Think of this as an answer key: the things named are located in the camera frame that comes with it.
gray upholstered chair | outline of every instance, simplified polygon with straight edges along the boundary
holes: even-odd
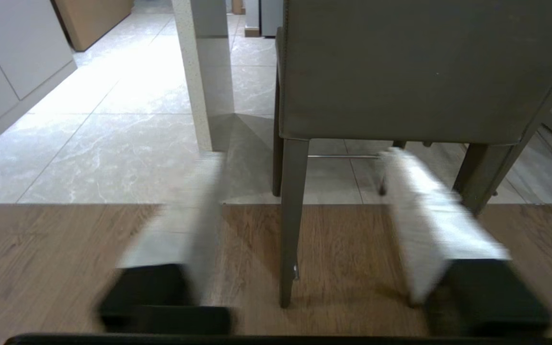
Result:
[[[276,36],[280,304],[291,299],[309,140],[464,142],[478,214],[552,88],[552,0],[286,0]]]

speckled pillar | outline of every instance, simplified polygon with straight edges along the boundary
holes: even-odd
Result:
[[[172,0],[200,150],[227,151],[234,116],[225,0]]]

wooden floor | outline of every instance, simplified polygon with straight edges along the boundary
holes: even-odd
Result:
[[[23,332],[98,332],[92,308],[155,206],[0,205],[0,344]],[[552,310],[552,207],[490,205],[480,218]],[[301,280],[277,305],[277,206],[224,206],[208,304],[239,334],[427,334],[405,306],[385,206],[306,206]]]

tile floor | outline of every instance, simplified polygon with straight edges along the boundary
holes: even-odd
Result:
[[[243,37],[228,15],[236,117],[224,203],[279,203],[270,191],[276,52]],[[169,0],[136,0],[132,14],[83,53],[78,70],[0,136],[0,203],[162,203],[197,151]],[[374,153],[388,142],[313,140],[313,153]],[[412,143],[445,183],[464,147]],[[385,203],[381,166],[310,159],[304,203]],[[491,203],[552,204],[552,157],[534,138]]]

chair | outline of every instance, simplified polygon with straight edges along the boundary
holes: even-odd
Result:
[[[272,192],[291,299],[309,141],[469,143],[454,184],[478,214],[552,88],[550,0],[285,0]]]

